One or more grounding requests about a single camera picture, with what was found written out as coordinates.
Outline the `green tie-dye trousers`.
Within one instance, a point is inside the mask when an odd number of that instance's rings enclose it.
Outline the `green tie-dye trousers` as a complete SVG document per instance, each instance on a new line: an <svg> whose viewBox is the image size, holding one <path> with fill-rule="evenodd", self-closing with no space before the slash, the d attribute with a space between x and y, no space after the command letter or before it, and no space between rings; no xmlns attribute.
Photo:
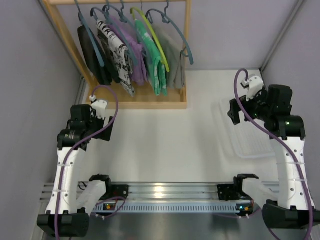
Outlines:
<svg viewBox="0 0 320 240"><path fill-rule="evenodd" d="M152 86L152 89L156 96L163 94L168 95L167 80L166 80L166 68L162 63L161 53L158 50L154 40L147 32L146 27L142 21L136 19L134 21L135 28L141 35L143 42L145 43L151 57L151 63L147 61L147 77L148 82Z"/></svg>

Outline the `grey trousers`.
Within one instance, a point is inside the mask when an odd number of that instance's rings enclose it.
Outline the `grey trousers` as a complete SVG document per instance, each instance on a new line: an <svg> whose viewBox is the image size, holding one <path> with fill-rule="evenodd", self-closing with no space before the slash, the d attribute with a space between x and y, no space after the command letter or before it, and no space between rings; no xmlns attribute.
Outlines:
<svg viewBox="0 0 320 240"><path fill-rule="evenodd" d="M167 87L182 89L186 84L185 56L179 44L158 24L152 25L153 30L161 44L168 62L169 72L166 72Z"/></svg>

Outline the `lime green hanger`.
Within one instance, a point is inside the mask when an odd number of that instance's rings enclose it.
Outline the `lime green hanger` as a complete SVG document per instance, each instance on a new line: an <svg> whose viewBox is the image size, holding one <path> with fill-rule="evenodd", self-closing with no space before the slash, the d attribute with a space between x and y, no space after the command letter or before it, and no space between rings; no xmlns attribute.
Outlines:
<svg viewBox="0 0 320 240"><path fill-rule="evenodd" d="M145 24L147 25L147 27L148 27L148 29L149 29L149 31L150 31L153 39L154 39L154 42L155 42L155 44L156 44L156 46L157 46L157 48L158 48L158 50L160 52L161 60L162 60L162 63L164 64L164 66L165 66L165 70L167 72L170 72L170 67L169 67L166 55L165 55L165 53L163 51L163 48L162 48L162 46L161 46L161 44L159 42L159 39L158 39L158 37L157 37L157 35L156 35L151 23L146 18L144 12L142 10L140 10L139 8L135 7L135 6L130 8L130 14L132 15L134 20L136 19L135 12L137 12L141 16L141 18L144 20Z"/></svg>

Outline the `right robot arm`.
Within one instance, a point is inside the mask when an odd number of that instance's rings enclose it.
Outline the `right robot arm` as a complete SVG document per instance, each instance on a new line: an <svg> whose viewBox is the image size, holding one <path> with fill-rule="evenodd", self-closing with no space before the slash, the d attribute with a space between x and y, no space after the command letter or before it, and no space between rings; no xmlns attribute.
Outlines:
<svg viewBox="0 0 320 240"><path fill-rule="evenodd" d="M279 193L267 189L258 176L238 176L241 191L251 197L262 209L268 229L306 229L320 223L308 188L304 147L305 124L300 116L292 115L293 91L289 86L247 86L247 94L235 95L229 102L227 115L238 125L240 112L244 119L269 136L275 152Z"/></svg>

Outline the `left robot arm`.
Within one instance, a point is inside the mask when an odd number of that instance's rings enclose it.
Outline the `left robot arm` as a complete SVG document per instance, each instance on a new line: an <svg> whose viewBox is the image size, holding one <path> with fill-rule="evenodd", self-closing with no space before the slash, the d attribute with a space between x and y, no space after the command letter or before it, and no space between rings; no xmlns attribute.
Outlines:
<svg viewBox="0 0 320 240"><path fill-rule="evenodd" d="M54 186L45 212L39 214L36 221L41 230L56 239L85 237L94 207L110 195L111 179L101 174L90 177L83 193L77 193L80 169L90 141L111 139L115 119L105 117L107 107L105 100L73 105L66 129L57 136Z"/></svg>

